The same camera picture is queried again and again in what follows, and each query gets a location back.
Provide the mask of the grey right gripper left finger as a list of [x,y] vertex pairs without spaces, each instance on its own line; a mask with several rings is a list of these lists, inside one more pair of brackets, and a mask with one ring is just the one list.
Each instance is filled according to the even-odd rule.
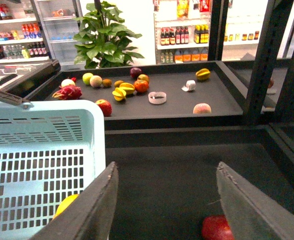
[[107,240],[114,219],[119,174],[117,164],[106,169],[58,217],[32,240]]

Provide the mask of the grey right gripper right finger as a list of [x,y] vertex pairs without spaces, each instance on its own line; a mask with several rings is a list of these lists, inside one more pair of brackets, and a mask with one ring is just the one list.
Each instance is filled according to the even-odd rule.
[[237,240],[294,240],[294,214],[224,162],[216,170],[221,206]]

